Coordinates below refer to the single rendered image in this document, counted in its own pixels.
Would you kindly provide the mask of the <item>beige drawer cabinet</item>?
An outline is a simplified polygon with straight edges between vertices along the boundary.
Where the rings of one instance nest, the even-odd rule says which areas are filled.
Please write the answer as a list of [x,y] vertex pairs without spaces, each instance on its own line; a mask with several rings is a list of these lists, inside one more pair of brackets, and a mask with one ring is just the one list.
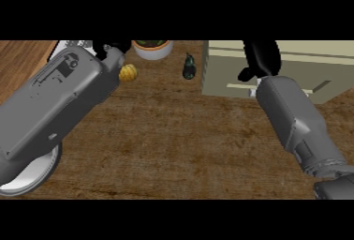
[[[354,40],[278,40],[280,76],[292,78],[315,104],[354,87]],[[237,80],[247,66],[240,40],[206,40],[202,51],[202,94],[252,98],[256,78]]]

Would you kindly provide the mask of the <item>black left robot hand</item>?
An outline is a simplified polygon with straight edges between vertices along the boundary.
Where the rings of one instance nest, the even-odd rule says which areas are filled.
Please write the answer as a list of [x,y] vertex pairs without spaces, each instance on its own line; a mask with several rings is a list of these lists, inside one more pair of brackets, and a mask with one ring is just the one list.
[[93,50],[95,52],[95,57],[98,60],[106,58],[107,51],[116,48],[122,53],[126,53],[131,48],[129,40],[94,40]]

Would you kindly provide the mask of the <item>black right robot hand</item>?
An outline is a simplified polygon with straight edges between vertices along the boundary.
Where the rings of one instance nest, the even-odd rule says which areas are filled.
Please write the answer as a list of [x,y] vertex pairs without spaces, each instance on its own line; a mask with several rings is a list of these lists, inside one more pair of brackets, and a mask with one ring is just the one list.
[[244,83],[252,77],[275,76],[281,66],[277,42],[274,40],[244,40],[243,51],[247,66],[239,72],[237,80]]

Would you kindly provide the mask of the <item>white round plate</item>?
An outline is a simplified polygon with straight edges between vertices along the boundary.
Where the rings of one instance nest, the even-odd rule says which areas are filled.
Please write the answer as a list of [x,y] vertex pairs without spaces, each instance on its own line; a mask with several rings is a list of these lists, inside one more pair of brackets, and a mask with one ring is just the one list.
[[34,191],[51,176],[62,156],[62,144],[51,152],[38,157],[26,166],[20,174],[4,185],[0,185],[0,196],[14,197]]

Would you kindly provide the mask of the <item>dark green eggplant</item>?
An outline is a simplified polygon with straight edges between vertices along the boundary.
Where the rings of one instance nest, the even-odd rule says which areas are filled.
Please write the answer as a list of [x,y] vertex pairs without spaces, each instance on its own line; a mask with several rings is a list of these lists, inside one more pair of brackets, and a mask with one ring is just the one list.
[[196,65],[194,65],[193,56],[187,54],[184,68],[183,68],[183,77],[187,80],[190,80],[194,77],[194,74],[196,74]]

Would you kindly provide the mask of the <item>yellow ridged squash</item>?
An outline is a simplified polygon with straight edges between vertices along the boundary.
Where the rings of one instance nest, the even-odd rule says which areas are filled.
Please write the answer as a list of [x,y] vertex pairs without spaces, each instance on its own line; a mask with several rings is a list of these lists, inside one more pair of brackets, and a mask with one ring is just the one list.
[[119,72],[119,80],[122,82],[131,82],[138,77],[138,70],[132,64],[124,65]]

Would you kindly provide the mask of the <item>white plant pot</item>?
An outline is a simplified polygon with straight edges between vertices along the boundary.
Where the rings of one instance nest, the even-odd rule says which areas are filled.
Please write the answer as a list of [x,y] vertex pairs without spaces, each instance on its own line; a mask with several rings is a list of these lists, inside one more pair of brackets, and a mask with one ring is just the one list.
[[131,44],[132,44],[137,55],[144,60],[163,59],[169,55],[172,47],[174,47],[172,40],[168,40],[162,45],[159,45],[156,47],[149,47],[149,48],[141,46],[135,40],[131,41]]

